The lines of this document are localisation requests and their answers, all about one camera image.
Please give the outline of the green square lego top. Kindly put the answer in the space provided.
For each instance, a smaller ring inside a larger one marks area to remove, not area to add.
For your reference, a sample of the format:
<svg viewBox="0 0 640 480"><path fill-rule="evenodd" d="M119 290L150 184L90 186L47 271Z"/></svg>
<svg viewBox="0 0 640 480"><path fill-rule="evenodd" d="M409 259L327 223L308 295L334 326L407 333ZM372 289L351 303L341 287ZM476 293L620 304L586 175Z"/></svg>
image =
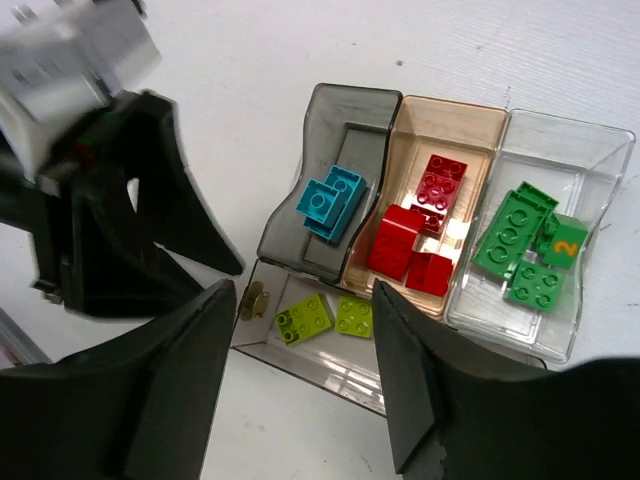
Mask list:
<svg viewBox="0 0 640 480"><path fill-rule="evenodd" d="M553 212L537 234L535 251L544 264L571 270L588 233L578 218Z"/></svg>

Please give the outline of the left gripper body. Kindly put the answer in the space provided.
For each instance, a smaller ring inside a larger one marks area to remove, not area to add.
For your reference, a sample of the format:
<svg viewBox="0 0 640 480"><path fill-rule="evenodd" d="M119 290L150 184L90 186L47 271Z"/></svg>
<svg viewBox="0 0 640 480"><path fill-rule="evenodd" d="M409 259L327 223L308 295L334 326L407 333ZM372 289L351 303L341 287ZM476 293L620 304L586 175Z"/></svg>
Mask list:
<svg viewBox="0 0 640 480"><path fill-rule="evenodd" d="M17 155L1 139L1 222L30 235L33 287L56 304L98 303L89 274L73 265L84 239L73 233L72 207L73 183L81 171L75 144L95 123L81 119L64 131L33 181L25 178Z"/></svg>

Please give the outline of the lime sloped lego brick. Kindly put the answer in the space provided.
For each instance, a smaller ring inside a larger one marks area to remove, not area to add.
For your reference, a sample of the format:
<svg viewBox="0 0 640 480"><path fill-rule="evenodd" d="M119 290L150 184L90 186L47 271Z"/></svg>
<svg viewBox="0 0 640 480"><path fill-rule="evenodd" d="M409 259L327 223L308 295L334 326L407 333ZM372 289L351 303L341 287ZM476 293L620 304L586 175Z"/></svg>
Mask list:
<svg viewBox="0 0 640 480"><path fill-rule="evenodd" d="M293 346L331 329L334 314L324 294L313 294L278 312L274 321L284 344Z"/></svg>

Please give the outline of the clear plastic base box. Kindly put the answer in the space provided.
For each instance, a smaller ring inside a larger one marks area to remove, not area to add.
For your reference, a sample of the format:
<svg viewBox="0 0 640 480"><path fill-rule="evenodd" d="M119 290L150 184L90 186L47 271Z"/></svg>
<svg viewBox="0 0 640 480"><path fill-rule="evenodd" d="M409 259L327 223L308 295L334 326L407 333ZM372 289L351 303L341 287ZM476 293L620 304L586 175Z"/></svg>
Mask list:
<svg viewBox="0 0 640 480"><path fill-rule="evenodd" d="M333 327L286 346L274 316L313 294L326 296L334 314ZM239 304L231 347L383 416L375 341L334 330L340 296L355 295L258 260Z"/></svg>

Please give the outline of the clear plastic tray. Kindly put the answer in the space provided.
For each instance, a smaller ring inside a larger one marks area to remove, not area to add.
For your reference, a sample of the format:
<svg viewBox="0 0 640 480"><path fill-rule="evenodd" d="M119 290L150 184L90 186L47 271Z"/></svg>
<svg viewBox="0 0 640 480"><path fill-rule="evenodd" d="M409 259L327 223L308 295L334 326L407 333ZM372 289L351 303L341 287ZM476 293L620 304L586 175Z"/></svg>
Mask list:
<svg viewBox="0 0 640 480"><path fill-rule="evenodd" d="M634 143L628 130L511 111L446 323L547 362L566 362L581 319L590 245Z"/></svg>

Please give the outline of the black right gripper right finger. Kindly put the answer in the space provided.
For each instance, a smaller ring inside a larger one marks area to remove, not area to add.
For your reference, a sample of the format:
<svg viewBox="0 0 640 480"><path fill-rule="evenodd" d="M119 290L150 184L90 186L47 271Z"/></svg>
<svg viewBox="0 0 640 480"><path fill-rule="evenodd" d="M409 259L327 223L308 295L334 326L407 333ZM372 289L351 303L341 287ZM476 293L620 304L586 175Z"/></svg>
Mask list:
<svg viewBox="0 0 640 480"><path fill-rule="evenodd" d="M635 479L639 362L548 371L427 318L376 282L374 337L405 479Z"/></svg>

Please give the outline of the long green lego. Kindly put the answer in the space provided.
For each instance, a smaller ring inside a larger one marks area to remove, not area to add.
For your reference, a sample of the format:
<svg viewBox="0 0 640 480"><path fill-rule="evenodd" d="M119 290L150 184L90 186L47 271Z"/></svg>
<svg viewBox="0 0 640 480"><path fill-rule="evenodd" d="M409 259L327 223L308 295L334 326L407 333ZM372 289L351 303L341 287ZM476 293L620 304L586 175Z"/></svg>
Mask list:
<svg viewBox="0 0 640 480"><path fill-rule="evenodd" d="M516 189L516 192L526 199L543 206L547 210L553 211L559 204L559 202L552 196L548 195L547 193L543 192L539 188L526 181L523 181L520 184L520 186Z"/></svg>

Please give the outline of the long green lego brick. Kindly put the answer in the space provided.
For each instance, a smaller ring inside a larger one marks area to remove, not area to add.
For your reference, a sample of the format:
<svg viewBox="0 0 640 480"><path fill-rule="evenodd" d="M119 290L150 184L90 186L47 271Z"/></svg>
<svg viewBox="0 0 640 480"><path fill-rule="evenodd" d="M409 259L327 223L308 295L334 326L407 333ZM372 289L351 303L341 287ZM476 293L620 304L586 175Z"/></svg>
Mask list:
<svg viewBox="0 0 640 480"><path fill-rule="evenodd" d="M543 204L509 190L476 244L471 262L509 280L548 213Z"/></svg>

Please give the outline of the small red square lego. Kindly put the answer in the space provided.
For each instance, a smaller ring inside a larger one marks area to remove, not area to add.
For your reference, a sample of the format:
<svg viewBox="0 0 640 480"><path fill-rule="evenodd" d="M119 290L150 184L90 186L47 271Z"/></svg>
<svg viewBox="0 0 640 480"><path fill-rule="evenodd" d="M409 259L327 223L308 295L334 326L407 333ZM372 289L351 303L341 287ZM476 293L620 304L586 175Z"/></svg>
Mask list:
<svg viewBox="0 0 640 480"><path fill-rule="evenodd" d="M421 213L392 204L385 211L367 260L370 270L401 281L425 223Z"/></svg>

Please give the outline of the long teal lego brick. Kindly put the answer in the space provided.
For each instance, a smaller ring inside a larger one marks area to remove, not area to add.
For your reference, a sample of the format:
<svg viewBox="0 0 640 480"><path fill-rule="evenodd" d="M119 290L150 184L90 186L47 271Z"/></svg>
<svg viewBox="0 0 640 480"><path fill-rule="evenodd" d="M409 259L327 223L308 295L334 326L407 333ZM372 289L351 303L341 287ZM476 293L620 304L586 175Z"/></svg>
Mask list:
<svg viewBox="0 0 640 480"><path fill-rule="evenodd" d="M367 182L361 175L338 165L333 165L330 168L329 173L322 182L344 191L346 200L336 222L331 228L321 226L313 220L307 220L304 215L303 226L329 243L337 244L341 240L356 207L366 191Z"/></svg>

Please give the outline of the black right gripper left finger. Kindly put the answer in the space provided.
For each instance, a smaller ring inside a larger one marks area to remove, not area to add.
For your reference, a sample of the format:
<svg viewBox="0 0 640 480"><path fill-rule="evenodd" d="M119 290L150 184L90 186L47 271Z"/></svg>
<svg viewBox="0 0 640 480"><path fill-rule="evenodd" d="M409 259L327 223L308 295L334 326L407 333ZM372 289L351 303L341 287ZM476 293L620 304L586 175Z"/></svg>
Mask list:
<svg viewBox="0 0 640 480"><path fill-rule="evenodd" d="M5 479L197 479L234 328L222 280L55 363L1 374Z"/></svg>

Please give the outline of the amber plastic tray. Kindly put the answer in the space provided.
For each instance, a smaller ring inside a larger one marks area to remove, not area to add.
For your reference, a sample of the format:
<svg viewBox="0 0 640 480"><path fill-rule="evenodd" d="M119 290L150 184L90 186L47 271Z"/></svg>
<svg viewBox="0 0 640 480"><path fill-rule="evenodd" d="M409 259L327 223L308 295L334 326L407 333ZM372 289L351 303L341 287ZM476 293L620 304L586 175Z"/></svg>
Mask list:
<svg viewBox="0 0 640 480"><path fill-rule="evenodd" d="M443 316L506 117L495 107L401 101L380 195L349 253L344 289L368 297L384 280L430 317Z"/></svg>

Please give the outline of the green square lego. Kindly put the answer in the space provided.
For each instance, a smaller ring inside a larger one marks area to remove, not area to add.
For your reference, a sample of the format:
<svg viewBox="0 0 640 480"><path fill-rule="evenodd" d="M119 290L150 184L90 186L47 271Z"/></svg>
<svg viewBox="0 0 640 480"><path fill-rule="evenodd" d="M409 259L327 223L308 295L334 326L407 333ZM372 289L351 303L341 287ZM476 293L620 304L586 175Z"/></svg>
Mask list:
<svg viewBox="0 0 640 480"><path fill-rule="evenodd" d="M551 312L556 305L565 274L528 261L521 261L511 278L506 299L537 311Z"/></svg>
<svg viewBox="0 0 640 480"><path fill-rule="evenodd" d="M588 233L578 218L553 212L537 234L535 251L544 264L571 270Z"/></svg>

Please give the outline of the red sloped lego brick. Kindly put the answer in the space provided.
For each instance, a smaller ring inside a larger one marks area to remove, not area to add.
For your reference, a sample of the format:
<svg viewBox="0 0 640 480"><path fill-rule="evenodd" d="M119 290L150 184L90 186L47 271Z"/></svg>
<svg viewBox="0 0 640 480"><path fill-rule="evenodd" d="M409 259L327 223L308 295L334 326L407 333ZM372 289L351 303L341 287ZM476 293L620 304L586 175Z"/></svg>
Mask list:
<svg viewBox="0 0 640 480"><path fill-rule="evenodd" d="M410 210L425 218L422 231L440 236L455 206L467 164L433 154L415 189Z"/></svg>

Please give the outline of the red arched lego brick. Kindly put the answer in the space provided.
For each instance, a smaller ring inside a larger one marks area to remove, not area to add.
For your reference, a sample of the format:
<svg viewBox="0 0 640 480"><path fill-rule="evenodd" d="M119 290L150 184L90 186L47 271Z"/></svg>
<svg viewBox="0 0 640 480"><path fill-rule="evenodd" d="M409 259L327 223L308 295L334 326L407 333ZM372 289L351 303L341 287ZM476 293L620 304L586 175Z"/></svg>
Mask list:
<svg viewBox="0 0 640 480"><path fill-rule="evenodd" d="M405 285L413 290L444 297L453 273L452 260L435 253L413 252Z"/></svg>

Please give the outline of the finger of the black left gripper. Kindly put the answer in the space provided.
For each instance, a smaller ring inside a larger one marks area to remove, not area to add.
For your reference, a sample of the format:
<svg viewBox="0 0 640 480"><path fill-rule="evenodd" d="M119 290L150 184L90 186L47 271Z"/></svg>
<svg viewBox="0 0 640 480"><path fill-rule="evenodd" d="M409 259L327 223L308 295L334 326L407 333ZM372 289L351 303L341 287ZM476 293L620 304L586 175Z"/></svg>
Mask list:
<svg viewBox="0 0 640 480"><path fill-rule="evenodd" d="M241 256L201 199L183 161L175 103L152 92L133 102L126 152L139 179L137 214L154 242L229 275L244 270Z"/></svg>
<svg viewBox="0 0 640 480"><path fill-rule="evenodd" d="M74 185L74 310L98 318L168 313L203 287L157 247L129 200L121 174Z"/></svg>

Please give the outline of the aluminium table frame rail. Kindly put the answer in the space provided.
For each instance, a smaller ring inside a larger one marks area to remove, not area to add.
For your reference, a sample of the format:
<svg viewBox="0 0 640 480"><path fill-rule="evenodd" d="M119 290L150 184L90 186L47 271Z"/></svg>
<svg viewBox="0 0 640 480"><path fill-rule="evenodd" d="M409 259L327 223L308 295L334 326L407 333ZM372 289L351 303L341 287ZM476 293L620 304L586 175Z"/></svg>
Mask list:
<svg viewBox="0 0 640 480"><path fill-rule="evenodd" d="M4 370L38 363L49 364L51 359L0 309L0 368Z"/></svg>

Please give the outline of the green square lego bottom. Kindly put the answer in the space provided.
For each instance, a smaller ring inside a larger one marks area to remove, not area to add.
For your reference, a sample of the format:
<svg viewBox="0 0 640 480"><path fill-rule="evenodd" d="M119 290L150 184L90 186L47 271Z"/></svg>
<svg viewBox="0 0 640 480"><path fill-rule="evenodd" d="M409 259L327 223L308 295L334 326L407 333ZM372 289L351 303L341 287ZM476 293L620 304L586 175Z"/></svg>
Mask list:
<svg viewBox="0 0 640 480"><path fill-rule="evenodd" d="M521 261L511 278L506 299L537 311L551 312L556 305L565 274L528 261Z"/></svg>

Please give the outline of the smoky grey plastic tray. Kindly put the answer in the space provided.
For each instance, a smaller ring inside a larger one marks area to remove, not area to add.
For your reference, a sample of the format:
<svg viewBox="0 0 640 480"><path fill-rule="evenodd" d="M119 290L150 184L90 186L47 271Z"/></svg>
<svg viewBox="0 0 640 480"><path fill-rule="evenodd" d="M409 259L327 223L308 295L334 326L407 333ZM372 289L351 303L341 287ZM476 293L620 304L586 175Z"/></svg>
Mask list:
<svg viewBox="0 0 640 480"><path fill-rule="evenodd" d="M396 90L321 83L303 122L301 168L267 221L259 259L336 284L372 212L402 100Z"/></svg>

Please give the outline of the small teal square lego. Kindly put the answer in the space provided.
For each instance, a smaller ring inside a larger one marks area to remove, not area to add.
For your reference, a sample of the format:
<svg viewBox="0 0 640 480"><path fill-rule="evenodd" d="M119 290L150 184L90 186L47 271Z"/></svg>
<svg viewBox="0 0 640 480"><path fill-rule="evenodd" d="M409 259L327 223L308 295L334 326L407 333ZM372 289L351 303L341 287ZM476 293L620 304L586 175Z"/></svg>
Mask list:
<svg viewBox="0 0 640 480"><path fill-rule="evenodd" d="M295 210L307 220L331 228L346 200L346 193L326 183L311 179L302 193Z"/></svg>

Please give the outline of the lime square lego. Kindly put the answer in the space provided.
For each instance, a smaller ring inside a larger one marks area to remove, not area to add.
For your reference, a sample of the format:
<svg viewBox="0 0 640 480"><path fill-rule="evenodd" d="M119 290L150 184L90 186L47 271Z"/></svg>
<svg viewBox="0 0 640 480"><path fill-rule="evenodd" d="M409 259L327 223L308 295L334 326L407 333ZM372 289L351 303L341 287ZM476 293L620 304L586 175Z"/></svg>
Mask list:
<svg viewBox="0 0 640 480"><path fill-rule="evenodd" d="M340 296L337 303L334 330L344 335L372 338L371 302L355 296Z"/></svg>

